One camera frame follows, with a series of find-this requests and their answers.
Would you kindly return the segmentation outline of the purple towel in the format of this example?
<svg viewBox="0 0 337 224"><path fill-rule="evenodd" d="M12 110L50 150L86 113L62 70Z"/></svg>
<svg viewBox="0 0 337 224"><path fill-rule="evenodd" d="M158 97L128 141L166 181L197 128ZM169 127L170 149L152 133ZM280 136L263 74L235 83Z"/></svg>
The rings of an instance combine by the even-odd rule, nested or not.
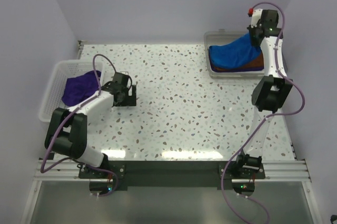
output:
<svg viewBox="0 0 337 224"><path fill-rule="evenodd" d="M66 106L75 106L91 97L98 90L98 83L94 71L66 81L62 102Z"/></svg>
<svg viewBox="0 0 337 224"><path fill-rule="evenodd" d="M237 73L237 72L259 72L262 71L263 67L252 67L252 68L237 68L237 69L223 69L223 68L213 68L212 70L217 73Z"/></svg>

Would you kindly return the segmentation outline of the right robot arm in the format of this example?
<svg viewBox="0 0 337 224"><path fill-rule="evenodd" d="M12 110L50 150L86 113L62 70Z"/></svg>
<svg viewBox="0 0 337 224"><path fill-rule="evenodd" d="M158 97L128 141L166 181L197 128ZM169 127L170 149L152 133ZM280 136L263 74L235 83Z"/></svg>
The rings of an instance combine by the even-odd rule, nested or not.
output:
<svg viewBox="0 0 337 224"><path fill-rule="evenodd" d="M238 154L231 168L234 176L247 178L261 172L263 146L272 116L282 108L292 84L285 80L282 59L283 34L278 28L279 14L271 9L249 9L251 24L248 26L251 45L261 49L264 76L252 93L254 117L249 140Z"/></svg>

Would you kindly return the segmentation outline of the brown towel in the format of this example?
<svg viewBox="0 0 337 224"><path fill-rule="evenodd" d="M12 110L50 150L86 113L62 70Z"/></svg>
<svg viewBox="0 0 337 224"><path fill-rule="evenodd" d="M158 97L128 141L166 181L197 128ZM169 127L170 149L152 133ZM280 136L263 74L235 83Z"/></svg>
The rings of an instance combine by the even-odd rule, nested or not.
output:
<svg viewBox="0 0 337 224"><path fill-rule="evenodd" d="M219 67L215 67L213 63L210 63L210 65L211 65L211 69L219 68ZM249 63L247 63L247 64L245 64L245 65L243 65L239 68L252 68L252 67L263 67L264 68L264 61L263 61L263 54L262 53L260 53L260 55L256 59L250 61Z"/></svg>

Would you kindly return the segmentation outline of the blue towel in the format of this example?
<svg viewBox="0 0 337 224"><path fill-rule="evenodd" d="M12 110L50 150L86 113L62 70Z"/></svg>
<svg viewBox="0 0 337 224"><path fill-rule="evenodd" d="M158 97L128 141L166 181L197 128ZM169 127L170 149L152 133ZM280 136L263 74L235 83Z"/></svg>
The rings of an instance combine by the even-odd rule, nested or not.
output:
<svg viewBox="0 0 337 224"><path fill-rule="evenodd" d="M218 68L235 69L243 67L262 54L259 47L251 45L249 34L245 34L227 45L209 47L211 63Z"/></svg>

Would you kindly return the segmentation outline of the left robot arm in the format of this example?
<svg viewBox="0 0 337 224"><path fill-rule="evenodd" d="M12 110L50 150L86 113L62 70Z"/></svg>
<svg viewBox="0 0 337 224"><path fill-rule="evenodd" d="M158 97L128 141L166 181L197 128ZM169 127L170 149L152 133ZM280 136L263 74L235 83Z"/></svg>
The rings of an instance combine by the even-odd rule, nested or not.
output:
<svg viewBox="0 0 337 224"><path fill-rule="evenodd" d="M51 117L44 146L46 154L40 172L45 173L54 165L45 164L51 152L64 155L64 160L85 164L97 178L108 175L108 156L95 150L87 142L87 128L93 119L112 107L136 106L136 85L131 76L117 72L113 79L100 87L89 98L69 108L56 108Z"/></svg>

